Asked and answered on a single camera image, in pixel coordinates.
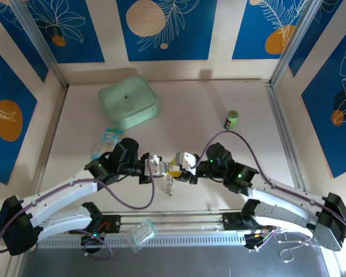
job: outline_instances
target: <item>green can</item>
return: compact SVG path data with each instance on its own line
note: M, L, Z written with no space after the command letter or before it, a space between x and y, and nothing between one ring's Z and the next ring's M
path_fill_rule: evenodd
M229 111L224 121L224 128L226 130L233 130L235 128L237 119L238 119L238 112L234 110Z

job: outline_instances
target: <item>wall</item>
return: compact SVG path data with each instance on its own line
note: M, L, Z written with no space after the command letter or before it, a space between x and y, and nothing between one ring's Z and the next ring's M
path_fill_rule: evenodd
M0 183L1 209L4 199L14 194L23 197L35 190L36 182L33 178L38 175L37 172L40 169L39 158L61 90L51 73L47 75L45 83L42 82L1 23L0 55L37 99L36 110L27 129L10 181L8 185ZM4 276L9 259L8 253L0 254L0 276Z
M346 34L346 0L343 0L329 25L315 44L304 64L293 77L287 69L276 85L286 121L291 132L296 154L300 160L309 191L327 195L329 192L342 197L346 204L346 173L333 178L324 152L301 98L314 76L329 58ZM346 241L338 252L339 262L346 271Z
M25 54L10 9L0 21ZM68 83L271 76L307 0L27 0Z
M119 81L132 74L148 80L269 78L277 59L232 60L246 0L218 0L207 61L129 62L115 1L87 0L105 63L62 64L70 83Z

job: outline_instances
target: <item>mint green container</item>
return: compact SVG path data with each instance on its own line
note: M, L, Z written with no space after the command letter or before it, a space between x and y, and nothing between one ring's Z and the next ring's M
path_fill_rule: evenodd
M99 99L114 129L126 130L160 111L159 101L141 76L129 77L99 91Z

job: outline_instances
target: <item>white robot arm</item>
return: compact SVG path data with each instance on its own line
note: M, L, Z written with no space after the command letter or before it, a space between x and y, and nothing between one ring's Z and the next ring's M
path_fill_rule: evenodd
M148 184L153 178L166 174L190 184L197 184L199 178L221 178L230 191L249 198L241 212L242 223L249 229L255 224L279 226L314 237L328 249L337 251L342 247L346 226L323 207L315 205L324 203L346 221L346 208L341 198L333 193L328 197L308 194L274 180L269 185L256 169L235 162L219 143L207 148L206 161L201 161L202 157L197 155L177 153L175 165L179 170L169 173L167 163L161 157L147 153L138 160L137 150L136 141L124 138L112 152L91 161L78 174L56 187L20 201L15 196L5 200L0 212L0 238L9 253L21 254L37 241L70 230L81 229L90 233L107 230L111 226L105 222L110 220L106 221L93 203L84 203L73 211L56 212L100 189L109 190L107 185L117 182L120 175L136 176L139 184ZM118 231L120 217L112 220L114 231ZM226 215L225 220L225 230L236 230L231 215Z

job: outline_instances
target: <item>orange circle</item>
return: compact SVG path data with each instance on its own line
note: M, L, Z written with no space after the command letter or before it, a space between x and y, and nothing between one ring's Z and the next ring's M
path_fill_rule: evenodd
M271 33L266 39L265 51L270 54L281 54L294 29L294 25L287 25Z
M16 141L22 132L22 126L22 112L17 103L12 100L1 100L0 137L9 142Z
M162 44L160 45L160 48L163 49L163 50L165 50L165 49L168 48L168 44L167 44L167 43L162 43Z
M335 110L331 116L334 126L341 126L344 123L344 113L340 110Z
M62 36L55 35L51 38L51 41L58 47L63 47L66 45L66 41Z

